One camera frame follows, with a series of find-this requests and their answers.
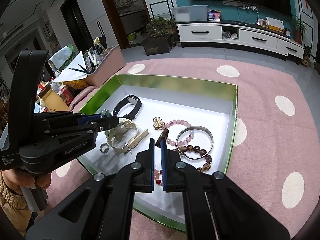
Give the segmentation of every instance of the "black drawer handle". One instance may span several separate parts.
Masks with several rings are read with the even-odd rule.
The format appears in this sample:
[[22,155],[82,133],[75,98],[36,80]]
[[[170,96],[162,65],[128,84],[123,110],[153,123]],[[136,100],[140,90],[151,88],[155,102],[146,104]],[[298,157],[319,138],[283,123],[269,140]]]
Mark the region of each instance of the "black drawer handle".
[[257,41],[263,41],[263,42],[267,42],[267,40],[263,40],[263,39],[259,39],[259,38],[255,38],[255,37],[251,37],[253,40],[257,40]]
[[287,49],[292,50],[292,51],[294,51],[294,52],[297,52],[295,49],[291,49],[291,48],[289,48],[289,47],[287,47]]
[[206,33],[209,33],[209,31],[206,31],[206,32],[191,32],[191,33],[206,34]]

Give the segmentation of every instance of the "human hand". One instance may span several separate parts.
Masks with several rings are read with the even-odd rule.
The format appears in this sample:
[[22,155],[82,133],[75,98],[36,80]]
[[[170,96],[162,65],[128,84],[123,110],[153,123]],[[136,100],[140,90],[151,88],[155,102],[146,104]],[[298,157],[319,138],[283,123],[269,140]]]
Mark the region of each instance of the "human hand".
[[[22,195],[20,187],[31,186],[35,183],[35,178],[21,169],[1,171],[1,173],[7,187],[19,195]],[[36,183],[43,190],[46,190],[51,184],[51,173],[37,177]]]

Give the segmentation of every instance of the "yellow bottle with brown lid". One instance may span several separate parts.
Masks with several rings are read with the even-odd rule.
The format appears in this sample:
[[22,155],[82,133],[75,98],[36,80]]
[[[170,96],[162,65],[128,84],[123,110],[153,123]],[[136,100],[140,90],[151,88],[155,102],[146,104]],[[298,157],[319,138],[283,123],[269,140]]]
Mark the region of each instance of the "yellow bottle with brown lid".
[[49,84],[39,93],[39,97],[44,101],[50,112],[69,111],[67,104],[52,90]]

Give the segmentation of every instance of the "black watch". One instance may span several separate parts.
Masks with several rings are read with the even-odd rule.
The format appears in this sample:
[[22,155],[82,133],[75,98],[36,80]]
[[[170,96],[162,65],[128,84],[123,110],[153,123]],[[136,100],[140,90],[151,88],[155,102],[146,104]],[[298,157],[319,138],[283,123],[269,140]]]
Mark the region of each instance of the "black watch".
[[136,118],[137,113],[139,112],[142,103],[140,101],[140,99],[134,95],[129,95],[126,98],[122,99],[115,107],[115,109],[113,109],[112,115],[118,117],[118,113],[120,111],[120,109],[122,107],[124,107],[127,104],[132,104],[135,105],[134,109],[129,113],[129,114],[125,114],[122,118],[126,118],[129,120],[133,120]]

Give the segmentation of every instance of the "transparent plastic storage bin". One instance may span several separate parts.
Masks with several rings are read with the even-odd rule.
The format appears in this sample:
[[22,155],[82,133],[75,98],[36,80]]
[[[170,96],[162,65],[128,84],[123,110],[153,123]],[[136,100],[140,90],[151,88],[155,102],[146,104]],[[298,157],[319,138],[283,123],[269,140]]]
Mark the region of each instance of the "transparent plastic storage bin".
[[172,8],[176,22],[198,22],[208,20],[207,5],[190,5]]

